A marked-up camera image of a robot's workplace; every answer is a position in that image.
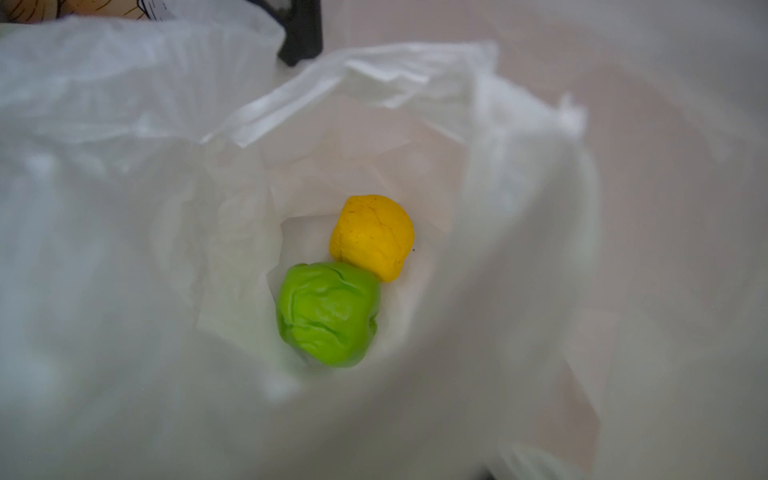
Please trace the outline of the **yellow toy lemon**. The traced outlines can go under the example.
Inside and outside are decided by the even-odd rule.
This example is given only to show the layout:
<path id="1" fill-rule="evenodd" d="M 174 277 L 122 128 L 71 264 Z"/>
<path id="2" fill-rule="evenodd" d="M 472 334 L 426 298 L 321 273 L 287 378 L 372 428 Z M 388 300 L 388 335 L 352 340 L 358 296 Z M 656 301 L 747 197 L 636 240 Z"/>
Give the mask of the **yellow toy lemon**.
<path id="1" fill-rule="evenodd" d="M 332 230 L 329 252 L 335 261 L 389 283 L 400 276 L 414 240 L 413 222 L 397 202 L 382 195 L 351 196 Z"/>

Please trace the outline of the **green toy fruit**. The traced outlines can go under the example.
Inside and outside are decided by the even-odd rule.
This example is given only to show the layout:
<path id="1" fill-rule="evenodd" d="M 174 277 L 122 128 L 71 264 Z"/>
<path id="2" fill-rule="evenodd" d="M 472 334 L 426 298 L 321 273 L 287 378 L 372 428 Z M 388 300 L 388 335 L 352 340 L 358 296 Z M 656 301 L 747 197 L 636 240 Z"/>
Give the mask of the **green toy fruit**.
<path id="1" fill-rule="evenodd" d="M 380 298 L 379 281 L 364 269 L 341 262 L 296 264 L 277 298 L 279 334 L 326 367 L 354 366 L 377 333 Z"/>

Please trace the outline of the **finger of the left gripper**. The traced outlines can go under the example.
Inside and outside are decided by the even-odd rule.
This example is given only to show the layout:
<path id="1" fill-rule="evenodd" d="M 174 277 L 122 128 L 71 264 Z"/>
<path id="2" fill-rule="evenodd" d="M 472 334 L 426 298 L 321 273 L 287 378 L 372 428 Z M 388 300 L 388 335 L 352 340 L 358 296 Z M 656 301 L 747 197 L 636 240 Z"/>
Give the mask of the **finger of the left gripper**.
<path id="1" fill-rule="evenodd" d="M 249 0 L 266 11 L 284 30 L 278 58 L 288 67 L 318 57 L 324 47 L 320 0 L 291 0 L 277 8 L 265 0 Z"/>

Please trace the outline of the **white plastic bag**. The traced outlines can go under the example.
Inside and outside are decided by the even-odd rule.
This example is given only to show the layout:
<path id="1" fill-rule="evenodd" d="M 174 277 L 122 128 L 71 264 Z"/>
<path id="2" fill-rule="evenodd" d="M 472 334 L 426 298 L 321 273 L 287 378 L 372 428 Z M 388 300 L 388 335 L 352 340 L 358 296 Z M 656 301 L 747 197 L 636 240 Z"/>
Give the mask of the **white plastic bag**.
<path id="1" fill-rule="evenodd" d="M 763 479 L 763 1 L 5 1 L 5 479 Z"/>

